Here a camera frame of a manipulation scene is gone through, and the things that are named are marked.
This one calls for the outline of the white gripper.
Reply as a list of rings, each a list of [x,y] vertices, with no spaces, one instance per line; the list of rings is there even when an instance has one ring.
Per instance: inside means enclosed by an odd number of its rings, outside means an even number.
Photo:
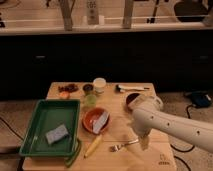
[[[142,150],[146,150],[149,147],[149,134],[151,132],[151,125],[148,120],[134,119],[131,123],[131,127],[135,134],[140,137],[139,143]]]

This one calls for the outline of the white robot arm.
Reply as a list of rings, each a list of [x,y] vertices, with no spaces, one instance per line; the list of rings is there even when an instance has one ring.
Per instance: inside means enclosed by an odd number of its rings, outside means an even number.
[[[132,110],[132,129],[140,138],[157,129],[213,153],[213,124],[163,112],[158,96],[139,95],[128,107]]]

